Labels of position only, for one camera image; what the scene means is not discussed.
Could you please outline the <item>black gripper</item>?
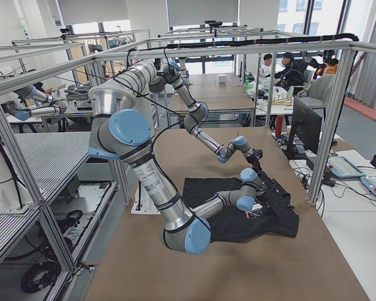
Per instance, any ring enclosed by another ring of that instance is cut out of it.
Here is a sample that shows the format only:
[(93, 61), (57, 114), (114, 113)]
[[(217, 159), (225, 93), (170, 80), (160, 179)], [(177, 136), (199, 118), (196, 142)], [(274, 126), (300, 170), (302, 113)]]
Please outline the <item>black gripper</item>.
[(251, 154), (251, 164), (255, 171), (262, 171), (260, 159), (263, 157), (263, 151), (261, 149), (253, 149)]

